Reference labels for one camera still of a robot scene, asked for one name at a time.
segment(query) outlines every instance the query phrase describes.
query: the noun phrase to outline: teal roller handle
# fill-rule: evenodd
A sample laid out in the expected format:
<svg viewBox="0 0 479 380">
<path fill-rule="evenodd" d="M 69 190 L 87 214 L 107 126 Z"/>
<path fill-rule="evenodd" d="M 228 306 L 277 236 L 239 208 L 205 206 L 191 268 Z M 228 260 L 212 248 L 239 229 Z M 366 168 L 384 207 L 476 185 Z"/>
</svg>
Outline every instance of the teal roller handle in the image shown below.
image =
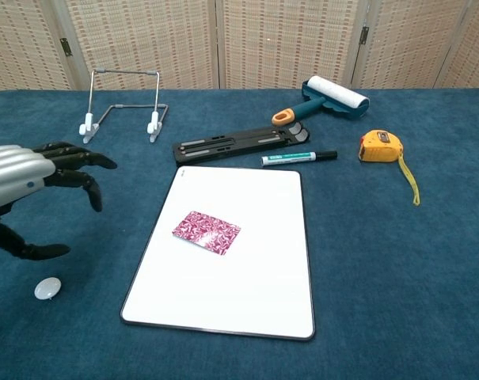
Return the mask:
<svg viewBox="0 0 479 380">
<path fill-rule="evenodd" d="M 306 101 L 301 104 L 297 104 L 292 108 L 286 108 L 283 111 L 276 113 L 273 117 L 271 122 L 276 126 L 285 125 L 291 123 L 294 120 L 300 120 L 310 113 L 315 112 L 318 110 L 321 105 L 325 102 L 324 97 L 318 97 L 312 99 L 310 101 Z"/>
</svg>

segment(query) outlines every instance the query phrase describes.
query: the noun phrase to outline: white roller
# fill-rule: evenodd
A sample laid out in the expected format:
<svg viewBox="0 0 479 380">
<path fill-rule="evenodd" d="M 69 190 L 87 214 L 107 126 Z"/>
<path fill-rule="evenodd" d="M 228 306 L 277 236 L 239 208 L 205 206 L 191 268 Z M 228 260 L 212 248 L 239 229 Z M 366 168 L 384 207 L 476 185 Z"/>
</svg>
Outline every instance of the white roller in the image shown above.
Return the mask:
<svg viewBox="0 0 479 380">
<path fill-rule="evenodd" d="M 314 75 L 308 81 L 308 86 L 317 90 L 332 99 L 336 99 L 340 103 L 347 105 L 348 107 L 358 108 L 364 102 L 369 101 L 367 97 L 355 93 L 350 89 L 344 88 L 336 83 L 332 83 L 327 79 Z"/>
</svg>

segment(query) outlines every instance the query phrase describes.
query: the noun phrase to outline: black marker cap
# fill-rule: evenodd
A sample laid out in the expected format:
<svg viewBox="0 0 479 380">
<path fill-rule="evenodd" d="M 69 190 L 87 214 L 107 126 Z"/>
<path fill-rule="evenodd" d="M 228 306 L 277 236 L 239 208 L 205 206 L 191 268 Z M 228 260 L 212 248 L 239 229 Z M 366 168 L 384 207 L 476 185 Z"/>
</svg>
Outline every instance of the black marker cap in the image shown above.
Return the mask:
<svg viewBox="0 0 479 380">
<path fill-rule="evenodd" d="M 315 156 L 315 161 L 335 160 L 337 158 L 337 152 L 335 150 L 315 152 Z"/>
</svg>

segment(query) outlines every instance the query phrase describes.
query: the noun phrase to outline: robotic arm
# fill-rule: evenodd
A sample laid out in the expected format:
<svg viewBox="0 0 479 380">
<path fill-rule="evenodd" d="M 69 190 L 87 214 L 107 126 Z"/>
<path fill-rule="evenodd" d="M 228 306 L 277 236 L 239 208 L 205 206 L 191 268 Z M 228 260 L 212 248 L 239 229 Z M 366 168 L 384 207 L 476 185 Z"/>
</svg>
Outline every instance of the robotic arm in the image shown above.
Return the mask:
<svg viewBox="0 0 479 380">
<path fill-rule="evenodd" d="M 99 165 L 106 169 L 117 167 L 103 154 L 67 142 L 49 143 L 35 149 L 0 146 L 0 218 L 10 212 L 14 202 L 45 186 L 82 187 L 88 193 L 91 207 L 101 211 L 101 192 L 97 182 L 89 174 L 77 171 L 84 165 Z M 1 223 L 0 248 L 29 260 L 51 259 L 70 251 L 61 244 L 27 245 L 21 236 Z"/>
</svg>

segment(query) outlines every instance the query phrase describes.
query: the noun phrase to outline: marker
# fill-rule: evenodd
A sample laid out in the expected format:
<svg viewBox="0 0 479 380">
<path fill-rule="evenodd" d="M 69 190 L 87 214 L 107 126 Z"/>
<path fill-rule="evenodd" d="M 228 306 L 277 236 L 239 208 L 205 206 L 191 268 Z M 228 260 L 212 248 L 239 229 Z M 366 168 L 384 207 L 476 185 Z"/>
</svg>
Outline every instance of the marker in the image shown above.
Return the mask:
<svg viewBox="0 0 479 380">
<path fill-rule="evenodd" d="M 307 162 L 307 161 L 334 160 L 336 158 L 337 158 L 337 152 L 335 150 L 330 150 L 327 152 L 277 154 L 275 156 L 262 157 L 262 166 L 294 164 L 296 162 Z"/>
</svg>

